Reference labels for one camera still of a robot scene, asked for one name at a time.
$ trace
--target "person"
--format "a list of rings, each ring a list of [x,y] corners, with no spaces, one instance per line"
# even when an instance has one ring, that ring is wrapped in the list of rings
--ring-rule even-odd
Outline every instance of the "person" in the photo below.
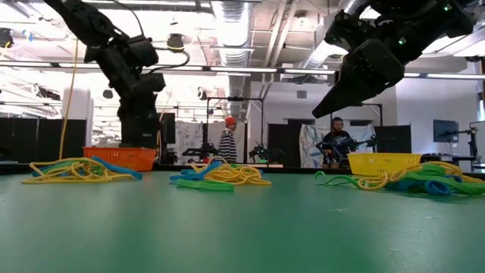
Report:
[[[233,117],[226,118],[226,128],[222,131],[221,141],[219,142],[219,156],[226,159],[228,163],[236,163],[237,151],[234,132],[237,128],[237,121]]]
[[[333,147],[333,158],[340,162],[347,158],[350,148],[347,144],[354,142],[350,134],[343,130],[343,119],[335,117],[332,120],[332,130],[324,137],[323,143]]]

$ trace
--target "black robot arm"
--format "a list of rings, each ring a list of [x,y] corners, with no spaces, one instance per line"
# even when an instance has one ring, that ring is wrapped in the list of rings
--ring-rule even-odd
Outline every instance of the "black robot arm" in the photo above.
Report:
[[[122,142],[127,146],[153,147],[156,93],[165,88],[165,81],[162,74],[142,74],[143,67],[158,63],[152,40],[143,33],[130,38],[97,8],[80,0],[45,3],[62,16],[67,27],[86,45],[84,61],[98,63],[109,86],[120,95],[117,115]],[[129,134],[124,133],[124,127],[129,128]]]
[[[405,66],[443,35],[472,33],[473,22],[463,7],[472,0],[356,0],[351,14],[341,10],[325,42],[348,50],[336,84],[313,111],[323,117],[375,97],[403,77]],[[372,7],[381,15],[362,20]]]

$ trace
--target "red hat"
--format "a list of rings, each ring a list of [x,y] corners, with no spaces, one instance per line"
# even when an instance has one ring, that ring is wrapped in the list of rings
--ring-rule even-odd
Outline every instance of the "red hat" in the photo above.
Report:
[[[233,117],[227,117],[227,118],[226,118],[226,126],[227,126],[227,125],[234,125],[234,124],[236,124],[236,123],[237,123],[237,121],[236,121],[236,119],[235,119],[235,118],[233,118]]]

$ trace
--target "screen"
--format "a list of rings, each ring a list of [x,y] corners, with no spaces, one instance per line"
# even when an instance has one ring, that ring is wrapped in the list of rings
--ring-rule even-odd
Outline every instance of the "screen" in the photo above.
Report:
[[[433,141],[435,143],[458,143],[457,121],[433,121]]]

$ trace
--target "table surface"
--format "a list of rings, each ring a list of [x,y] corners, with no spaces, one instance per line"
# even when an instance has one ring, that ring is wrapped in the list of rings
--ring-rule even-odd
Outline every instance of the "table surface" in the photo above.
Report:
[[[200,192],[141,182],[0,177],[2,272],[479,272],[485,199],[323,187]]]

